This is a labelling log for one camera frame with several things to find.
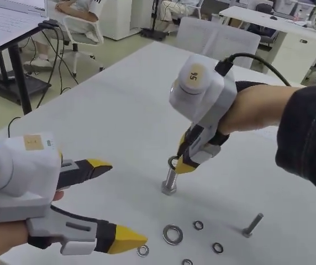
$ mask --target laptop keyboard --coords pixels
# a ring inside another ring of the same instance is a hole
[[[13,12],[0,8],[0,30],[5,32],[15,32],[26,27],[29,23],[34,22],[21,12],[17,12],[17,16]]]

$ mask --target bolt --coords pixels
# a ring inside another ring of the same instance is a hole
[[[254,229],[257,227],[257,225],[260,223],[260,221],[262,220],[262,218],[264,218],[264,215],[262,213],[258,214],[253,221],[251,222],[251,224],[249,225],[249,227],[244,228],[243,229],[243,236],[249,238],[250,236],[252,236],[252,232],[254,231]]]
[[[165,195],[172,195],[176,193],[176,179],[178,177],[178,174],[175,173],[174,169],[171,167],[168,171],[168,176],[165,181],[162,182],[162,192]]]

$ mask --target laptop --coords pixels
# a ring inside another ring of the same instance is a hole
[[[47,0],[0,0],[0,46],[47,20]]]

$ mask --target washer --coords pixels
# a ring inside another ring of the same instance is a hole
[[[168,237],[169,230],[175,230],[178,233],[178,238],[176,240],[172,240]],[[163,229],[163,238],[169,245],[176,246],[182,241],[182,230],[176,225],[167,225]]]
[[[181,265],[193,265],[193,263],[192,263],[191,259],[185,258],[181,262]]]
[[[216,254],[222,254],[224,251],[224,248],[223,248],[222,244],[216,242],[216,243],[212,244],[212,250]]]
[[[203,223],[201,221],[195,221],[192,224],[193,224],[193,228],[195,228],[196,230],[203,229]]]
[[[147,247],[147,245],[143,245],[137,248],[137,254],[138,256],[145,258],[148,256],[149,254],[149,248]]]

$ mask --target black desk leg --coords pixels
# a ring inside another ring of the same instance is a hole
[[[24,115],[27,115],[31,112],[31,104],[27,90],[27,85],[25,84],[25,76],[23,72],[22,61],[20,60],[18,44],[9,47],[8,52],[10,62],[12,63],[14,71],[15,81],[17,82],[19,88],[20,104],[22,105]]]
[[[1,75],[2,75],[2,80],[4,83],[8,83],[8,76],[7,76],[7,71],[6,71],[6,66],[4,65],[4,59],[2,52],[0,52],[0,70],[1,70]]]

